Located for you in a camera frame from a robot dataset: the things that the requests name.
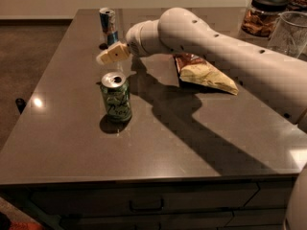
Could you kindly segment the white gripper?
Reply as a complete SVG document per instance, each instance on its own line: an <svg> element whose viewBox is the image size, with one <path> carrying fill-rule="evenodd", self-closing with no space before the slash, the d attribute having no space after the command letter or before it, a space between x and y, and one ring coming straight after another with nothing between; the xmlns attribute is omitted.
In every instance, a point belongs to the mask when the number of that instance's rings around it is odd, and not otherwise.
<svg viewBox="0 0 307 230"><path fill-rule="evenodd" d="M125 60L130 53L139 58L171 53L159 38L157 20L148 20L133 25L126 33L125 39L127 44L118 41L110 45L96 56L96 61L101 65L106 65Z"/></svg>

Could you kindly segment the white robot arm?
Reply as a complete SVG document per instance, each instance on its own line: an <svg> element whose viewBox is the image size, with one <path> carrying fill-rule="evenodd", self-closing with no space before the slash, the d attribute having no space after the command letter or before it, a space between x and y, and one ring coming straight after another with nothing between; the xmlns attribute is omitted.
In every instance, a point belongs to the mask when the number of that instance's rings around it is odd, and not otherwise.
<svg viewBox="0 0 307 230"><path fill-rule="evenodd" d="M108 64L130 55L178 53L212 61L289 122L307 128L306 61L219 34L186 9L172 8L157 20L132 26L126 42L109 46L97 61Z"/></svg>

